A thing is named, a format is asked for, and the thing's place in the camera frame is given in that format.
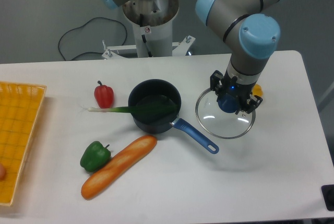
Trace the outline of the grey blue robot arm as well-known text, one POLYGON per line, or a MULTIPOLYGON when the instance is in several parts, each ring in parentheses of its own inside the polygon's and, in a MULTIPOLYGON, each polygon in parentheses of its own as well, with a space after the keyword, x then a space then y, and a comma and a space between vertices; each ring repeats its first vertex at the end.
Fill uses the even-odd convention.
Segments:
MULTIPOLYGON (((226 113, 252 113, 261 96, 252 89, 277 49, 280 27, 263 9, 281 0, 197 0, 195 12, 232 51, 224 74, 214 72, 210 89, 226 113)), ((178 0, 103 0, 110 9, 121 7, 133 24, 140 57, 170 56, 171 34, 163 30, 176 17, 178 0)))

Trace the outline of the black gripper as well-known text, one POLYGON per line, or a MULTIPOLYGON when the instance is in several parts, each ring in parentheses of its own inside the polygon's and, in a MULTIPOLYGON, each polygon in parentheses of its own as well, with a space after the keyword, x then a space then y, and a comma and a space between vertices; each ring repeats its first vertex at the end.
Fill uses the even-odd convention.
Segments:
POLYGON ((210 76, 210 90, 218 94, 218 106, 221 110, 236 110, 251 114, 263 101, 263 98, 252 95, 255 83, 243 85, 237 83, 236 77, 229 77, 215 70, 210 76))

